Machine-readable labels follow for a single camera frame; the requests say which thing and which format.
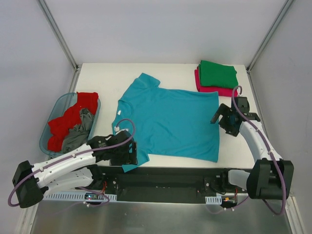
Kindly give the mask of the teal t shirt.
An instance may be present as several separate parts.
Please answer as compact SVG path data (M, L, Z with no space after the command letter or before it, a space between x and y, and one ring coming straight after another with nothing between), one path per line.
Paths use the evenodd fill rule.
M142 73L118 100L112 129L127 129L137 142L137 164L149 155L179 156L217 162L219 126L210 120L219 108L218 93L160 88L160 81Z

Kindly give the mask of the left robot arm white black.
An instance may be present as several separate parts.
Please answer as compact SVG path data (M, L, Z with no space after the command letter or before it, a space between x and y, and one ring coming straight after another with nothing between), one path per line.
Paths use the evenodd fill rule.
M69 189L105 190L108 184L98 166L101 161L136 165L134 134L121 130L115 135L95 136L59 157L35 164L27 160L20 163L7 203L23 209L38 204L47 195Z

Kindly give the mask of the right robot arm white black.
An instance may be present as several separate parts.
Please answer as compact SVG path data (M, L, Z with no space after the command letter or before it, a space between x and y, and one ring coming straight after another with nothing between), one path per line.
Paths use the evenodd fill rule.
M292 184L294 165L275 151L263 132L257 113L251 113L246 97L234 97L231 106L220 104L211 123L218 123L231 136L242 135L252 153L254 166L250 172L229 169L219 180L224 192L240 187L251 199L285 200Z

